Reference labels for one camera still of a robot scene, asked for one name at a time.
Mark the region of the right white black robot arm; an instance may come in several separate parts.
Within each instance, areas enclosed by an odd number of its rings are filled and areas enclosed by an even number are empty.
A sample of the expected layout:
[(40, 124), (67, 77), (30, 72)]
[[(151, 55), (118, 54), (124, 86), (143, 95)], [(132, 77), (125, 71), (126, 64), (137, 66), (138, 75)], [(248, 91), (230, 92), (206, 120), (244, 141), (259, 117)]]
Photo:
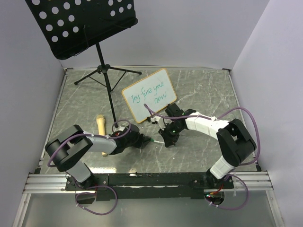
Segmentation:
[(211, 188), (218, 188), (224, 177), (257, 149), (257, 145), (239, 119), (231, 121), (208, 117), (194, 109), (183, 111), (176, 104), (169, 105), (166, 116), (153, 116), (152, 122), (159, 124), (158, 133), (165, 147), (176, 144), (183, 130), (191, 130), (208, 135), (218, 141), (221, 156), (207, 170), (205, 181)]

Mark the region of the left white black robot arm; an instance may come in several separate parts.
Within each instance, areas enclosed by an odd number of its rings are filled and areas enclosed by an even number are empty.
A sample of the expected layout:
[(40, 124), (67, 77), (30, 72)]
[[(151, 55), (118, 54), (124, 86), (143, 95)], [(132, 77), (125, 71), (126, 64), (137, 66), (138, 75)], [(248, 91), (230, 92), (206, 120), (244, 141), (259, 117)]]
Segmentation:
[(49, 167), (68, 173), (77, 187), (88, 190), (97, 185), (96, 177), (81, 161), (88, 151), (117, 155), (128, 147), (143, 149), (151, 140), (151, 137), (140, 133), (139, 128), (133, 124), (120, 126), (106, 136), (93, 135), (79, 125), (73, 125), (48, 142), (45, 150), (50, 157)]

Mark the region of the yellow framed whiteboard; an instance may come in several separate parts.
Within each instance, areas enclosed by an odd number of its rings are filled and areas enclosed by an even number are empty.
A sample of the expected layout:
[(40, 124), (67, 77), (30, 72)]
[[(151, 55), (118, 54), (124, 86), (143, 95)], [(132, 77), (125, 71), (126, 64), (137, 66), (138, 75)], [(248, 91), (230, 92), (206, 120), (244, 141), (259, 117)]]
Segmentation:
[(168, 71), (162, 68), (122, 90), (122, 95), (134, 120), (142, 123), (150, 113), (144, 105), (159, 112), (177, 100)]

